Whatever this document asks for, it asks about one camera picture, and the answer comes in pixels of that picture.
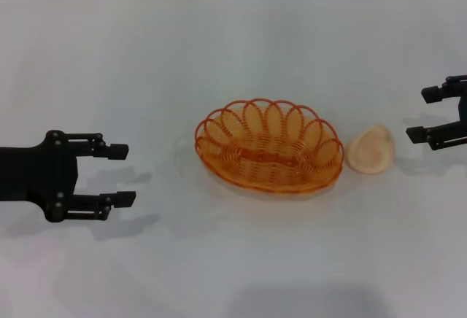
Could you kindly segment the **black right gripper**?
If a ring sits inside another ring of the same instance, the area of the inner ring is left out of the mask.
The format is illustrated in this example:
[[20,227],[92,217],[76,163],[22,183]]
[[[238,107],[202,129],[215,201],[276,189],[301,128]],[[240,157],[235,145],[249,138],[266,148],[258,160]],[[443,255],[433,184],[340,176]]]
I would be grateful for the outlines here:
[[413,144],[428,144],[432,150],[442,150],[466,144],[466,75],[449,76],[440,87],[421,90],[427,104],[440,102],[446,98],[459,98],[459,120],[433,127],[411,127],[406,134]]

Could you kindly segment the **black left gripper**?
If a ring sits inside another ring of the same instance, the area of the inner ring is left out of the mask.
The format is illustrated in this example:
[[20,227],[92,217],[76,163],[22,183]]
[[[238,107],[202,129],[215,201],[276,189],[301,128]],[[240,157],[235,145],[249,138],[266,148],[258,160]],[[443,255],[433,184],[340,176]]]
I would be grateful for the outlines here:
[[34,147],[1,148],[1,201],[36,204],[49,222],[107,220],[113,208],[130,208],[135,191],[73,195],[77,157],[125,160],[127,144],[107,145],[101,133],[49,131]]

